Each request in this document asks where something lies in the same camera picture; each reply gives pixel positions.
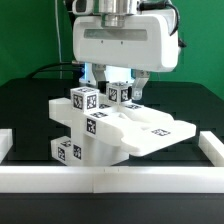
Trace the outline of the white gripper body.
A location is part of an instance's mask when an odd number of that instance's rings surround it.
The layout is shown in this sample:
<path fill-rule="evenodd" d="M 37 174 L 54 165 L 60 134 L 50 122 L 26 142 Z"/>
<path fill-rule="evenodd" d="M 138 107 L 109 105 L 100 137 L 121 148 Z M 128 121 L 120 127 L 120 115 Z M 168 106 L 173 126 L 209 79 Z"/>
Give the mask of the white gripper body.
<path fill-rule="evenodd" d="M 101 26 L 100 16 L 84 16 L 73 26 L 73 52 L 77 61 L 170 72 L 178 63 L 178 32 L 173 9 L 145 11 L 127 16 L 122 28 Z"/>

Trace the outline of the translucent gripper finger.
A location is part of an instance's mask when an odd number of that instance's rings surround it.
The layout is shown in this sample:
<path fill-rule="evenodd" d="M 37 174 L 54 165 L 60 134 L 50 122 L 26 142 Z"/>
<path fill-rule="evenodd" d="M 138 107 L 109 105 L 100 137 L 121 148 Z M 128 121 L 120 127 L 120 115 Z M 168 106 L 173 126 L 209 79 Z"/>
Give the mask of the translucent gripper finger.
<path fill-rule="evenodd" d="M 101 92 L 106 92 L 106 84 L 108 80 L 106 79 L 105 75 L 106 66 L 100 64 L 93 64 L 92 65 L 92 73 L 96 81 L 96 88 Z"/>
<path fill-rule="evenodd" d="M 140 100 L 143 95 L 143 88 L 149 80 L 150 73 L 145 70 L 132 70 L 134 82 L 132 84 L 132 99 Z"/>

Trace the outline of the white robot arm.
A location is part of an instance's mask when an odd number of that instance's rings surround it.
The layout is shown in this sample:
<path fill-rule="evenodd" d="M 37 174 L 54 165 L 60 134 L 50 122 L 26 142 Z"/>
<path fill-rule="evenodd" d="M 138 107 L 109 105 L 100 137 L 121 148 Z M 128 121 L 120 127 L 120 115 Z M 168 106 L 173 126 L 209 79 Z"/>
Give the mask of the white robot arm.
<path fill-rule="evenodd" d="M 132 98 L 139 100 L 152 72 L 178 63 L 180 15 L 171 0 L 65 0 L 75 16 L 73 52 L 91 66 L 98 87 L 109 66 L 134 71 Z"/>

